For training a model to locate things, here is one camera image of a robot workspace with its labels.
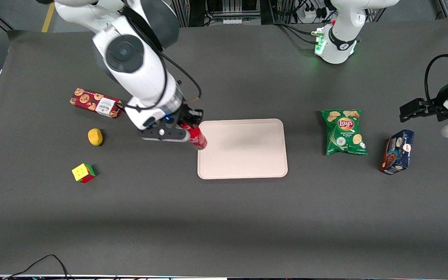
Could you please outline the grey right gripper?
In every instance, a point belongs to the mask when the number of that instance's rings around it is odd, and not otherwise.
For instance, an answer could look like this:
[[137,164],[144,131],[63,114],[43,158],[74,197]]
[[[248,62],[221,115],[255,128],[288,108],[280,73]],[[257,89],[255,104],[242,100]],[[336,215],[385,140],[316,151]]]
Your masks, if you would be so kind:
[[[199,126],[204,117],[204,110],[187,110],[185,123],[189,126]],[[139,135],[144,140],[161,142],[189,142],[190,133],[178,124],[177,118],[164,117],[146,129],[140,130]]]

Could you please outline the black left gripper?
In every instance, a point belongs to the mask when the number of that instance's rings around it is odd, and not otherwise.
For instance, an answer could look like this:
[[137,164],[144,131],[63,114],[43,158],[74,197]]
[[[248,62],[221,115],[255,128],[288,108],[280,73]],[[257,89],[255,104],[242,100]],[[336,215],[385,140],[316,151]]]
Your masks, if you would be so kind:
[[448,119],[448,109],[444,103],[448,99],[448,84],[443,86],[433,99],[416,98],[400,106],[399,119],[401,123],[417,117],[436,116],[438,122]]

